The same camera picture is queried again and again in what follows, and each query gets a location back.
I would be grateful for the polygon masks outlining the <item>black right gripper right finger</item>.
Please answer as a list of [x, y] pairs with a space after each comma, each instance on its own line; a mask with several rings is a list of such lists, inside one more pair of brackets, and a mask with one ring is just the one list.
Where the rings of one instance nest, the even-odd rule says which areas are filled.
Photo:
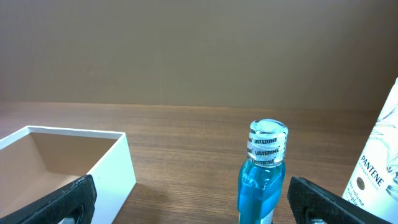
[[297, 223], [387, 223], [364, 209], [364, 199], [359, 196], [364, 189], [361, 178], [349, 182], [345, 200], [303, 177], [292, 177], [287, 198]]

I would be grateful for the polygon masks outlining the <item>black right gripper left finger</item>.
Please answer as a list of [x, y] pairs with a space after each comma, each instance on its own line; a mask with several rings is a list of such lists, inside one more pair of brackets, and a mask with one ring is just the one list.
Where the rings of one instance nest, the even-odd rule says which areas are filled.
[[1, 223], [87, 223], [90, 224], [97, 192], [89, 174], [1, 218]]

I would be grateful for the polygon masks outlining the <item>blue Listerine mouthwash bottle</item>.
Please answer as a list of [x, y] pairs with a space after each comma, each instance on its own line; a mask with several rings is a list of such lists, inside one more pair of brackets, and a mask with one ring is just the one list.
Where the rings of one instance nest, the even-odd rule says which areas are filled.
[[272, 223], [285, 178], [288, 127], [258, 119], [249, 127], [247, 159], [238, 177], [238, 223]]

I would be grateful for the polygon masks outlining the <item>white Pantene tube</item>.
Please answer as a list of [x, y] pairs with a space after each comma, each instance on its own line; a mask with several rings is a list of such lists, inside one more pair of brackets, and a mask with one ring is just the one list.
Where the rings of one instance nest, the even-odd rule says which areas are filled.
[[389, 92], [342, 198], [397, 223], [397, 84]]

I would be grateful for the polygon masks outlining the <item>white open cardboard box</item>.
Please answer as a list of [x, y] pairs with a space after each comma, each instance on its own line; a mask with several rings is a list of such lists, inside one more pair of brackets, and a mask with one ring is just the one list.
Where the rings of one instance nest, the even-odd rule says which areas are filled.
[[89, 174], [93, 223], [112, 223], [136, 176], [124, 132], [26, 126], [1, 139], [1, 216]]

